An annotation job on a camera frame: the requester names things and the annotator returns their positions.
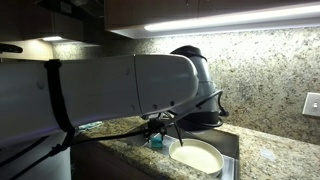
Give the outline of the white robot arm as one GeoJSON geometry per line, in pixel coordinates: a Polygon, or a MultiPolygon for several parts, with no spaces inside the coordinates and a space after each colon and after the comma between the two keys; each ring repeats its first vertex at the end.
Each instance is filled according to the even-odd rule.
{"type": "Polygon", "coordinates": [[[140,116],[145,135],[174,124],[219,127],[221,104],[207,59],[193,46],[169,54],[0,65],[0,180],[71,180],[77,127],[140,116]]]}

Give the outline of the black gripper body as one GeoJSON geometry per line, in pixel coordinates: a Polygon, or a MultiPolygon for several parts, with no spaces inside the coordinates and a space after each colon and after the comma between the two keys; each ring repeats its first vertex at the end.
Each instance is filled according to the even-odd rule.
{"type": "Polygon", "coordinates": [[[147,140],[150,140],[153,134],[160,134],[160,137],[163,138],[167,133],[167,128],[164,122],[160,118],[152,118],[148,121],[146,127],[146,133],[144,137],[147,140]]]}

